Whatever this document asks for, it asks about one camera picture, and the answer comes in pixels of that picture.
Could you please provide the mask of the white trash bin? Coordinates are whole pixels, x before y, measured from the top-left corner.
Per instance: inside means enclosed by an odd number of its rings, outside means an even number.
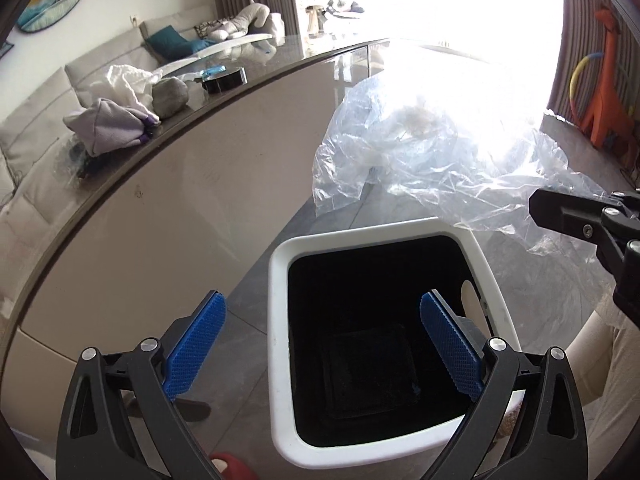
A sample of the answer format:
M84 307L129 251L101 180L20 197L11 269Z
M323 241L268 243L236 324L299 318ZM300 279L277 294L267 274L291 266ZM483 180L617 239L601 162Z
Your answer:
M439 292L518 346L472 232L435 218L291 238L268 281L271 435L291 464L338 469L436 455L471 402L420 318Z

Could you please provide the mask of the black tape roll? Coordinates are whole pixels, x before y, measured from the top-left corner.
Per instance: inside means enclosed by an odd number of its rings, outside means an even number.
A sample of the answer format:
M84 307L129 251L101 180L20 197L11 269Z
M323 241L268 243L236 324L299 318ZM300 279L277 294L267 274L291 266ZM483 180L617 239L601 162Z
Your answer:
M234 90L247 84L246 73L243 67L234 70L208 70L201 81L202 87L209 94L219 94Z

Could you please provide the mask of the clear plastic bag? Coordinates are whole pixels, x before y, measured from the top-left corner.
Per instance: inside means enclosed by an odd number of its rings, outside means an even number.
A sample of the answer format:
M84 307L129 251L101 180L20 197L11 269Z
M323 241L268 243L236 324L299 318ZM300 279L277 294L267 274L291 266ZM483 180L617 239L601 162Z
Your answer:
M499 232L534 256L559 258L582 292L612 294L592 245L536 226L528 211L538 188L601 198L602 186L528 120L482 110L446 87L404 88L391 73L356 84L335 110L311 174L317 214L378 186L450 226Z

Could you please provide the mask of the lilac cloth bag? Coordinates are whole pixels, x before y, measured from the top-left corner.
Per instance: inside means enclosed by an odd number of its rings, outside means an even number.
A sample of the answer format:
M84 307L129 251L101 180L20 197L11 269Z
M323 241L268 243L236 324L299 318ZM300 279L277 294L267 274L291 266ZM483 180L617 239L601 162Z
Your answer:
M160 124L153 114L104 98L82 112L65 116L63 122L93 158L145 144Z

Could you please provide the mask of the white plush toy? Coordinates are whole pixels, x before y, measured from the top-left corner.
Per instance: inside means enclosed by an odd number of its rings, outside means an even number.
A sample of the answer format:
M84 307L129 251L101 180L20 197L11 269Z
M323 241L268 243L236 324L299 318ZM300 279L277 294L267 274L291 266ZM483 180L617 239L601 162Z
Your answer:
M205 39L221 42L249 34L268 34L277 38L285 36L285 24L281 15L272 13L269 6L255 1L251 1L239 14L226 20L224 28L216 30Z

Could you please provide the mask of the grey knit pouch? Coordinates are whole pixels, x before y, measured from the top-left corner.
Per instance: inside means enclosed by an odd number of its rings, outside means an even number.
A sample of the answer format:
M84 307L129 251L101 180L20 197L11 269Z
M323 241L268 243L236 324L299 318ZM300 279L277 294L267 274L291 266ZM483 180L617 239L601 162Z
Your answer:
M189 102L188 86L178 78L161 79L152 87L153 110L160 120L171 118L183 110L187 102Z

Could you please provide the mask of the patterned cushion near plush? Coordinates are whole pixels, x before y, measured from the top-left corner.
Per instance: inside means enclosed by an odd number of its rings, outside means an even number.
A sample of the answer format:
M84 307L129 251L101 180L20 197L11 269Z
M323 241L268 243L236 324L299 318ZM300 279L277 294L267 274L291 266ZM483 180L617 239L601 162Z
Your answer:
M216 32L216 30L224 28L226 23L227 20L225 18L222 18L221 20L204 21L196 24L194 26L194 30L198 35L198 38L205 39L213 32Z

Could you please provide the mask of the white crumpled cloth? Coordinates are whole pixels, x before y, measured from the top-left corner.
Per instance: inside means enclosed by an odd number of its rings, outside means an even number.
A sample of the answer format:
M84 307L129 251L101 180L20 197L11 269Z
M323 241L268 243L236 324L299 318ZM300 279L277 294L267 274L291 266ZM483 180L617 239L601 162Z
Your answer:
M148 72L128 64L112 65L105 75L89 86L93 99L109 99L116 104L153 115L153 87L161 73Z

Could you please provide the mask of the teal cushion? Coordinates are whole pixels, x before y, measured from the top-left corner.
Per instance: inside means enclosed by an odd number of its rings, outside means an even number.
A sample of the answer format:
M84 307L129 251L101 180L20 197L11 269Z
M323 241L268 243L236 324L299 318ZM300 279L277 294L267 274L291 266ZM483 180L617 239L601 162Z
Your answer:
M213 45L207 39L187 40L172 26L166 26L146 40L155 54L168 62L188 58Z

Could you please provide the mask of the orange giraffe toy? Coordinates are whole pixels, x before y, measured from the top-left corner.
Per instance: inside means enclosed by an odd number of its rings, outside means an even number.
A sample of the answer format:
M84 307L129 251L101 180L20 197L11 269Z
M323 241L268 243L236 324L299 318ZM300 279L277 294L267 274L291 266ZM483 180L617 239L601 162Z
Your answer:
M623 139L630 139L634 132L634 118L623 106L615 89L620 24L608 8L597 10L594 16L605 30L604 48L602 52L590 53L578 62L572 76L570 76L568 100L570 101L570 112L576 120L579 130L589 136L589 140L595 148L602 148L610 133L615 133ZM598 81L585 113L579 117L576 101L578 78L588 63L595 58L602 60Z

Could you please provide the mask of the grey sectional sofa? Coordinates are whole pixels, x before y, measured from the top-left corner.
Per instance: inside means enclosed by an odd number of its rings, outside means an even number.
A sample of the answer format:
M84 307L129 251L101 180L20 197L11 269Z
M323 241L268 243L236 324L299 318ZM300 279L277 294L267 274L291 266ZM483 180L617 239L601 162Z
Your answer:
M146 43L149 36L166 26L172 26L187 40L201 39L194 26L211 20L218 18L214 18L210 6L154 18L59 68L1 124L3 163L15 183L13 198L2 203L2 210L7 212L25 202L29 211L53 226L80 200L80 194L64 176L65 171L72 170L65 150L72 146L73 136L63 118L82 112L97 100L91 96L89 86L104 76L110 66L128 64L165 77L215 53L229 52L270 36L249 34L239 39L212 41L213 45L205 50L174 62L165 61Z

